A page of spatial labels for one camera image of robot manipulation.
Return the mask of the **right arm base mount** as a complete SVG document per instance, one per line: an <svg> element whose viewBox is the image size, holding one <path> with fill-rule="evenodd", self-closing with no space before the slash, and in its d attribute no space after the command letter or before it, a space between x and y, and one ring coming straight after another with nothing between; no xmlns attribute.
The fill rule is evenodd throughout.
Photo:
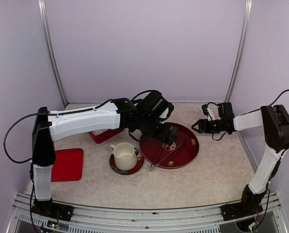
<svg viewBox="0 0 289 233"><path fill-rule="evenodd" d="M263 207L261 205L249 208L248 206L244 206L241 202L232 204L227 203L221 206L221 212L224 221L255 215L257 212L261 213L262 211Z"/></svg>

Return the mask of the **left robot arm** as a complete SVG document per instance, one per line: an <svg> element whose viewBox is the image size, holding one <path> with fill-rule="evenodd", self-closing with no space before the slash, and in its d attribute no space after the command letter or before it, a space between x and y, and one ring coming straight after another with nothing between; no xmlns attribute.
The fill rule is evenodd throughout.
<svg viewBox="0 0 289 233"><path fill-rule="evenodd" d="M33 194L38 208L47 216L57 212L51 197L51 172L56 160L54 142L63 138L98 130L139 130L143 135L171 145L177 139L178 129L167 123L174 110L157 90L143 92L138 97L109 99L100 105L64 111L49 111L41 107L36 113L26 115L17 123L35 117L32 131L31 163Z"/></svg>

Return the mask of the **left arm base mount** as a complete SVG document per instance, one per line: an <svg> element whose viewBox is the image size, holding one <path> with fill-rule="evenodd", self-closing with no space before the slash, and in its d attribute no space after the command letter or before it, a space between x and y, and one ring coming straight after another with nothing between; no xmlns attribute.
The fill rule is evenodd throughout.
<svg viewBox="0 0 289 233"><path fill-rule="evenodd" d="M37 201L32 206L32 212L56 220L71 221L74 207L52 201Z"/></svg>

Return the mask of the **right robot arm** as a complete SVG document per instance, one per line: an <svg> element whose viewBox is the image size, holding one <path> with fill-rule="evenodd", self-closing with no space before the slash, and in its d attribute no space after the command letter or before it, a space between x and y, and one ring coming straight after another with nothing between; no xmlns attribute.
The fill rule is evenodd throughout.
<svg viewBox="0 0 289 233"><path fill-rule="evenodd" d="M224 205L224 215L236 211L246 216L261 212L261 201L268 194L271 179L276 175L281 160L289 149L289 114L282 104L275 102L248 113L235 116L230 102L219 103L218 119L215 119L209 104L202 105L206 119L197 120L191 129L198 133L215 135L232 134L248 129L263 128L265 150L253 179L243 190L237 205Z"/></svg>

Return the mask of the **round dark red tray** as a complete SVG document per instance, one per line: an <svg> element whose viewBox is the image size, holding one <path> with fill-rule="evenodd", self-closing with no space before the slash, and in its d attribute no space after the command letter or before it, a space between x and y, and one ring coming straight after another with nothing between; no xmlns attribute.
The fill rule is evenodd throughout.
<svg viewBox="0 0 289 233"><path fill-rule="evenodd" d="M192 162L199 152L195 134L181 124L171 124L178 128L178 134L177 140L170 146L145 135L140 137L140 151L144 158L162 169L182 168ZM196 141L195 145L191 144L192 139ZM174 162L173 166L168 166L170 161Z"/></svg>

